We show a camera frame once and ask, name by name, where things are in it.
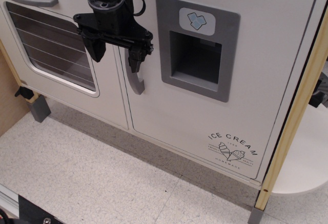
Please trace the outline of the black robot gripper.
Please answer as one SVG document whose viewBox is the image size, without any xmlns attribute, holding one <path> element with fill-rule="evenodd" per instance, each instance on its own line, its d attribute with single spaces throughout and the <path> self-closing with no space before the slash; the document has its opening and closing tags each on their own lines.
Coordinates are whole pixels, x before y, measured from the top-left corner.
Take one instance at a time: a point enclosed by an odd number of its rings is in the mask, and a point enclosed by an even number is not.
<svg viewBox="0 0 328 224">
<path fill-rule="evenodd" d="M 133 0 L 88 0 L 88 3 L 93 13 L 76 14 L 73 19 L 78 24 L 78 33 L 91 58 L 100 62 L 106 51 L 106 43 L 127 48 L 132 72 L 138 73 L 146 55 L 153 51 L 152 33 L 134 18 L 145 12 L 146 3 L 142 3 L 138 13 L 134 12 Z"/>
</svg>

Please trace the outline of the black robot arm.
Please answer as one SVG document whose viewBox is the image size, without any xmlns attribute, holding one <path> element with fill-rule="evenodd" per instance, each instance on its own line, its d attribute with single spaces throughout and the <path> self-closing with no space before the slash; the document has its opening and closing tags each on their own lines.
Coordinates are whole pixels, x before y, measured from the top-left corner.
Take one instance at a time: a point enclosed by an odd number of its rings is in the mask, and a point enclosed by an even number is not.
<svg viewBox="0 0 328 224">
<path fill-rule="evenodd" d="M 153 51 L 153 34 L 135 20 L 146 6 L 136 13 L 133 0 L 88 0 L 88 4 L 93 13 L 76 14 L 73 19 L 92 59 L 100 62 L 106 44 L 120 46 L 128 49 L 132 73 L 139 72 L 141 63 Z"/>
</svg>

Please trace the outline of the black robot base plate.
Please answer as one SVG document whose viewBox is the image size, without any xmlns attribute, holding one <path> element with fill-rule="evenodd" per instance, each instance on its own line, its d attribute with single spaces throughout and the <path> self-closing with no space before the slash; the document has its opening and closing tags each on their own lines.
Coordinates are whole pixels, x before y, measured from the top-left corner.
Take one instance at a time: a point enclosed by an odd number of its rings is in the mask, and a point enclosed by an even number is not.
<svg viewBox="0 0 328 224">
<path fill-rule="evenodd" d="M 28 223 L 50 223 L 50 224 L 63 224 L 61 220 L 47 211 L 43 210 L 39 206 L 35 205 L 31 201 L 22 196 L 18 196 L 18 210 L 19 219 L 27 221 Z"/>
</svg>

